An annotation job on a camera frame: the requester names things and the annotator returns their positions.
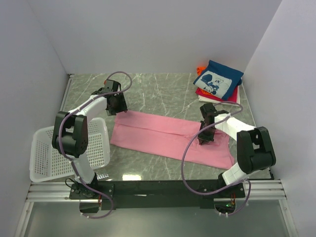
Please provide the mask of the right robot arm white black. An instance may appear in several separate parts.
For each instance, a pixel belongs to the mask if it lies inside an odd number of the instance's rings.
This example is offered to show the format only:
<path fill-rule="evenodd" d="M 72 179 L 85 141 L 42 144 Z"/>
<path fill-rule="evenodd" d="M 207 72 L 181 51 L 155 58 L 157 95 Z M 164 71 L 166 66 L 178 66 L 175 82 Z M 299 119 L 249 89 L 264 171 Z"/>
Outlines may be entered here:
<path fill-rule="evenodd" d="M 198 135 L 202 145 L 214 141 L 215 132 L 222 131 L 237 142 L 237 161 L 219 176 L 217 193 L 228 197 L 234 191 L 233 183 L 248 178 L 252 173 L 272 167 L 276 156 L 268 130 L 248 125 L 227 111 L 203 112 Z"/>

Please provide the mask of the pink t shirt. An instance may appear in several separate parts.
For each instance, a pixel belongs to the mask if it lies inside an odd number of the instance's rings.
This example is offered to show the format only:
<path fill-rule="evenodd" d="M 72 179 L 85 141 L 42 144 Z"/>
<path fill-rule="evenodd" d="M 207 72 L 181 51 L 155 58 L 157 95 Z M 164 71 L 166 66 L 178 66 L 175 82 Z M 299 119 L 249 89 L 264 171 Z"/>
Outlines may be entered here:
<path fill-rule="evenodd" d="M 128 111 L 117 114 L 110 143 L 152 155 L 184 159 L 220 169 L 229 169 L 235 159 L 229 150 L 229 136 L 215 132 L 214 141 L 189 141 L 199 131 L 196 121 Z"/>

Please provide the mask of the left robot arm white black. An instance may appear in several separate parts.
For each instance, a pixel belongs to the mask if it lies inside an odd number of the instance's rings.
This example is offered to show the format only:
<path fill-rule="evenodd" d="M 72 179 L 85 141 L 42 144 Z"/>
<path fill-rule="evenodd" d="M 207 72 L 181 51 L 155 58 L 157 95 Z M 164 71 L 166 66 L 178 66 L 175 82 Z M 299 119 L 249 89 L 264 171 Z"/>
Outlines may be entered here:
<path fill-rule="evenodd" d="M 52 146 L 69 161 L 77 182 L 83 184 L 81 192 L 87 198 L 94 198 L 99 192 L 98 185 L 93 183 L 96 174 L 86 154 L 88 124 L 104 110 L 109 116 L 127 112 L 124 95 L 112 92 L 91 95 L 77 108 L 68 112 L 58 112 L 55 118 Z"/>

